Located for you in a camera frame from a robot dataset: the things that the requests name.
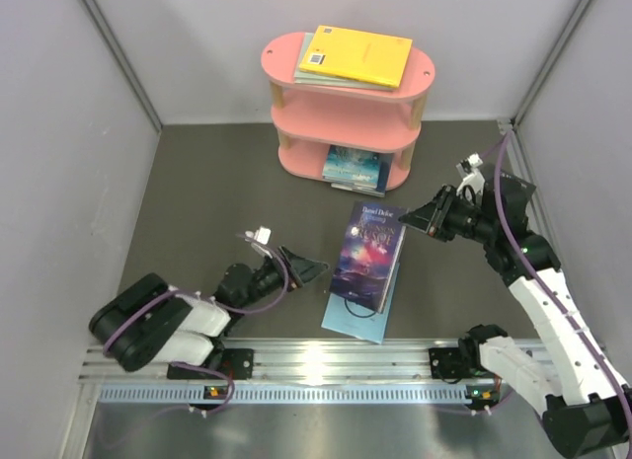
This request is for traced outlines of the dark navy hardcover book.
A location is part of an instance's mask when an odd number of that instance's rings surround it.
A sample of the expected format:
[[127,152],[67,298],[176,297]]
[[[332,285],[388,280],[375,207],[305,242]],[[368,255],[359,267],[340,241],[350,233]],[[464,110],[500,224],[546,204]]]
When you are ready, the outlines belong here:
[[368,189],[364,187],[358,187],[354,185],[344,185],[338,183],[330,183],[330,186],[333,189],[342,190],[342,191],[351,191],[361,194],[366,194],[375,197],[385,197],[386,191],[379,191],[378,189]]

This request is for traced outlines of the purple blue cover book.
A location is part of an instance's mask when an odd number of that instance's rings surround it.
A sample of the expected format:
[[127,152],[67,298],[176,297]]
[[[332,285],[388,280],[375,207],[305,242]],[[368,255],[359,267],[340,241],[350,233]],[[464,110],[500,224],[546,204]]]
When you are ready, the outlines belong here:
[[345,232],[330,292],[381,313],[399,260],[406,227],[405,207],[357,201]]

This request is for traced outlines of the light blue thin book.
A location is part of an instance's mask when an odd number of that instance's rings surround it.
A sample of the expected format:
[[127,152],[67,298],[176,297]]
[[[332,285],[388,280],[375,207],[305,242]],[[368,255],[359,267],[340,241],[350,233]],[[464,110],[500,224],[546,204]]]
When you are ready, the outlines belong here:
[[321,327],[328,331],[356,338],[373,344],[382,344],[386,332],[395,284],[400,264],[395,265],[393,279],[389,283],[384,310],[376,313],[331,294],[328,298]]

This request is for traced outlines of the teal ocean cover book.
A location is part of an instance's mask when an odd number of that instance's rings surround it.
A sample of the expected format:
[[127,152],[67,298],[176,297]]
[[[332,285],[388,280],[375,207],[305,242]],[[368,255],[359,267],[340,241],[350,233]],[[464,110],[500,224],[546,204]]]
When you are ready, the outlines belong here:
[[331,145],[322,178],[331,183],[386,191],[394,155]]

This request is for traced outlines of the black book with gold moon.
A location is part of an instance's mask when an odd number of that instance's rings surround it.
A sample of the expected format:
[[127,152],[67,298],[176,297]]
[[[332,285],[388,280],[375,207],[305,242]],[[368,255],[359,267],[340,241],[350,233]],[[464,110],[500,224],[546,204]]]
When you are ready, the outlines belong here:
[[512,173],[500,171],[500,196],[507,220],[521,221],[526,216],[536,186]]

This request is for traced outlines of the yellow book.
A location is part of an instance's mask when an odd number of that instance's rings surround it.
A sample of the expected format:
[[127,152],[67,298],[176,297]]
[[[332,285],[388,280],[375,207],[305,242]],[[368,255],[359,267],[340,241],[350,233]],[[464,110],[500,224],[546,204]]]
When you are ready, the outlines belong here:
[[322,25],[313,34],[298,68],[395,89],[412,46],[410,38]]

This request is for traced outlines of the grey-green book with black circle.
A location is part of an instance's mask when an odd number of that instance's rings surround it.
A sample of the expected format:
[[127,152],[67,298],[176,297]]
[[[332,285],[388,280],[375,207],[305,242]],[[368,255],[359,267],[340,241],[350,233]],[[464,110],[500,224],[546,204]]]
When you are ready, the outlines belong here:
[[361,82],[354,79],[326,76],[326,75],[321,75],[317,73],[301,71],[299,69],[299,64],[302,61],[302,58],[305,56],[308,46],[311,43],[312,39],[313,39],[313,33],[304,34],[303,42],[302,42],[300,52],[299,52],[299,57],[297,59],[294,74],[293,74],[293,82],[295,84],[324,86],[324,87],[339,87],[339,88],[348,88],[348,89],[364,89],[364,90],[374,90],[374,91],[383,91],[383,92],[394,91],[394,88],[389,88],[387,86]]

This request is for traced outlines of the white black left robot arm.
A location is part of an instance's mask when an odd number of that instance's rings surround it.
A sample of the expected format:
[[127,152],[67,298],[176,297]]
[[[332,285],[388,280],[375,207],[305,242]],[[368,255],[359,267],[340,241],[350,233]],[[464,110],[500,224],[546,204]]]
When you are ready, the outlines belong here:
[[205,298],[169,285],[150,272],[99,309],[89,331],[104,355],[126,372],[164,363],[172,380],[247,379],[254,352],[228,348],[224,341],[243,318],[261,314],[260,301],[276,302],[328,269],[324,262],[296,255],[285,246],[263,251],[252,269],[229,266]]

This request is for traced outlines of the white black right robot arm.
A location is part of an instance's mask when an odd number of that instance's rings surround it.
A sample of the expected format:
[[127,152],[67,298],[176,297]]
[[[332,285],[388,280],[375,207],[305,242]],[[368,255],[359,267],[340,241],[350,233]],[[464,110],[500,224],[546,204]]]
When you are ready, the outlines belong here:
[[534,409],[557,452],[578,458],[630,442],[631,385],[604,357],[551,245],[528,227],[526,207],[534,190],[506,176],[479,192],[445,185],[399,220],[442,242],[460,236],[482,245],[553,367],[544,368],[496,325],[478,325],[459,339],[461,365],[472,376],[500,376]]

